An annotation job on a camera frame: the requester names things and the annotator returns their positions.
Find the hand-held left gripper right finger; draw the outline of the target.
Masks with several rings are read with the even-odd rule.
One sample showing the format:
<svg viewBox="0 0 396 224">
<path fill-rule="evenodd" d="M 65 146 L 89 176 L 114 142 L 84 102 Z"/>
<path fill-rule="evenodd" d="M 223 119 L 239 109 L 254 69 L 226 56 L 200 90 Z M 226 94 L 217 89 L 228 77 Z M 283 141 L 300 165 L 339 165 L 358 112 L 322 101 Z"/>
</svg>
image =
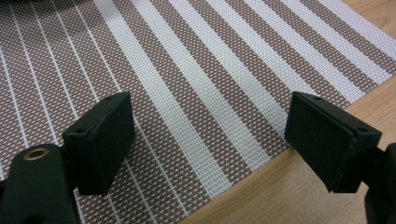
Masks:
<svg viewBox="0 0 396 224">
<path fill-rule="evenodd" d="M 285 139 L 335 193 L 354 193 L 382 133 L 326 100 L 295 91 Z"/>
</svg>

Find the brown white striped woven placemat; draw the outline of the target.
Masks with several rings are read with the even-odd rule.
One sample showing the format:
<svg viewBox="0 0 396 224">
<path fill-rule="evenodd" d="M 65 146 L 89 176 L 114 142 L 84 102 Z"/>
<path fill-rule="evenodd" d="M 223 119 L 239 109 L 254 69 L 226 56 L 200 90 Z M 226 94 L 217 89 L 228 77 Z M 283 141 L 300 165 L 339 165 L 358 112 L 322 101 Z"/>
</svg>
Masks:
<svg viewBox="0 0 396 224">
<path fill-rule="evenodd" d="M 120 91 L 136 139 L 83 224 L 365 224 L 284 129 L 304 91 L 396 140 L 396 0 L 0 0 L 0 180 Z"/>
</svg>

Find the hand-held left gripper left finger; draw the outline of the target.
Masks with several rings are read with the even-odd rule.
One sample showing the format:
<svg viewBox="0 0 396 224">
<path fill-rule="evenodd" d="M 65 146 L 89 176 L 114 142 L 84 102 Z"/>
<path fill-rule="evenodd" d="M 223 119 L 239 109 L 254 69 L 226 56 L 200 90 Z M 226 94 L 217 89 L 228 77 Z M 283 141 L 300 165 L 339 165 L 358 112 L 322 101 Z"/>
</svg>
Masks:
<svg viewBox="0 0 396 224">
<path fill-rule="evenodd" d="M 107 96 L 63 132 L 81 195 L 107 194 L 135 138 L 131 94 Z"/>
</svg>

